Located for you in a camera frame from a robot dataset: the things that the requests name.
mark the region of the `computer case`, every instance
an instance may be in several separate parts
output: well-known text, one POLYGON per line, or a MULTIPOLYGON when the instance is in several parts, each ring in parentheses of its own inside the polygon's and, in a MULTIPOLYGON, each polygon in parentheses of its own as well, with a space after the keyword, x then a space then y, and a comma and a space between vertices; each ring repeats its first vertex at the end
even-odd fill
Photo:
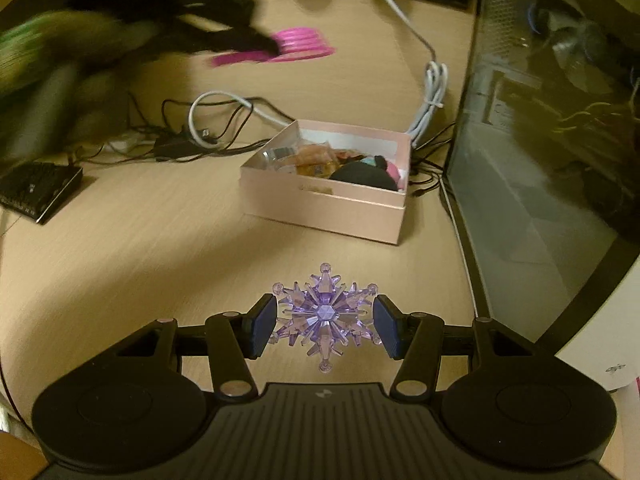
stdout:
POLYGON ((443 198, 478 316, 640 375, 640 0, 478 0, 443 198))

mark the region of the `open box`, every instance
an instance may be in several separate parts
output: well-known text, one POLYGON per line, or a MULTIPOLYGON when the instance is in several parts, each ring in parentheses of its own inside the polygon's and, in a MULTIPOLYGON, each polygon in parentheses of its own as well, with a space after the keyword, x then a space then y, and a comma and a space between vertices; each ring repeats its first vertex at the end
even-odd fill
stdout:
POLYGON ((406 203, 411 153, 407 134, 348 124, 295 121, 258 150, 240 169, 246 213, 370 240, 397 244, 406 203), (329 142, 335 149, 382 155, 400 171, 400 190, 389 191, 268 169, 265 151, 299 139, 329 142))

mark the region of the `snowflake ornament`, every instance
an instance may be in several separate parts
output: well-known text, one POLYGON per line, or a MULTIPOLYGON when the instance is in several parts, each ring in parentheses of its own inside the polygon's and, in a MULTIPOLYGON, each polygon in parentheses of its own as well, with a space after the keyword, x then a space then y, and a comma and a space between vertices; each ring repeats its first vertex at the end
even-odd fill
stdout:
POLYGON ((338 341, 347 346, 350 336, 356 346, 361 345, 363 338, 371 339, 376 345, 382 343, 373 329, 373 320, 360 319, 362 314, 367 313, 363 307, 371 306, 367 298, 378 293, 377 285, 371 283, 360 290, 353 283, 347 290, 344 283, 338 285, 338 274, 331 275, 329 264, 320 265, 320 275, 312 274, 311 280, 313 285, 305 283, 302 289, 298 282, 293 284, 293 288, 286 288, 282 283, 273 285, 278 303, 285 305, 284 312, 290 313, 291 319, 278 318, 283 326, 271 334, 269 343, 276 344, 286 337, 289 346, 293 346, 301 335, 303 346, 308 341, 313 343, 306 354, 321 355, 318 369, 324 373, 331 371, 330 355, 342 355, 342 351, 336 348, 338 341))

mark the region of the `ribbed black surface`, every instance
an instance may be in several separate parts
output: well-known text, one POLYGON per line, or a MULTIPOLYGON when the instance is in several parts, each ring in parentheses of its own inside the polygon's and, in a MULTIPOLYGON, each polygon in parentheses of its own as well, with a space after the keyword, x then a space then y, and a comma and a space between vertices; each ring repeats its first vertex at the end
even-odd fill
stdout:
POLYGON ((270 384, 255 402, 220 410, 191 449, 164 465, 116 476, 52 466, 40 478, 612 479, 590 463, 536 475, 480 462, 445 437, 428 409, 390 400, 378 384, 270 384))

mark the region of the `white cable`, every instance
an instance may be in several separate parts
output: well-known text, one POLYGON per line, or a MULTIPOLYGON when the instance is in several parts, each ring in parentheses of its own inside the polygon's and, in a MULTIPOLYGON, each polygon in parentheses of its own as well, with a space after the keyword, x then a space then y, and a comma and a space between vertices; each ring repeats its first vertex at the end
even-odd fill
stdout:
POLYGON ((247 101, 246 99, 236 95, 236 94, 232 94, 231 92, 225 92, 223 90, 211 90, 209 92, 204 92, 204 94, 199 95, 196 100, 193 102, 193 104, 191 105, 191 108, 189 108, 189 114, 187 115, 187 124, 189 127, 189 132, 191 133, 191 137, 193 137, 194 142, 207 149, 207 150, 211 150, 213 148, 218 148, 219 146, 217 144, 211 144, 210 142, 207 142, 206 140, 202 140, 202 138, 200 137, 200 135, 198 134, 198 131, 196 130, 196 126, 193 122, 193 114, 196 110, 196 108, 198 107, 198 104, 200 104, 200 102, 203 99, 206 99, 207 97, 211 97, 212 95, 224 95, 227 97, 231 97, 234 101, 238 101, 238 103, 240 103, 242 106, 244 106, 245 108, 249 108, 249 110, 251 110, 253 108, 254 113, 259 115, 260 117, 262 117, 263 119, 266 119, 268 121, 271 121, 273 124, 277 124, 280 127, 285 127, 285 126, 289 126, 289 123, 286 123, 284 121, 281 121, 280 119, 277 119, 275 117, 270 116, 269 114, 263 112, 262 110, 260 110, 259 108, 255 107, 254 104, 252 104, 251 102, 247 101))
POLYGON ((431 118, 437 108, 442 108, 444 96, 447 91, 447 83, 449 82, 449 71, 444 63, 438 63, 436 59, 436 51, 427 40, 416 30, 414 24, 402 12, 398 4, 393 0, 385 0, 389 7, 398 17, 409 27, 409 30, 416 38, 427 48, 431 54, 431 61, 428 63, 424 71, 424 101, 416 115, 414 122, 409 126, 406 133, 411 136, 413 146, 417 146, 420 138, 431 123, 431 118))

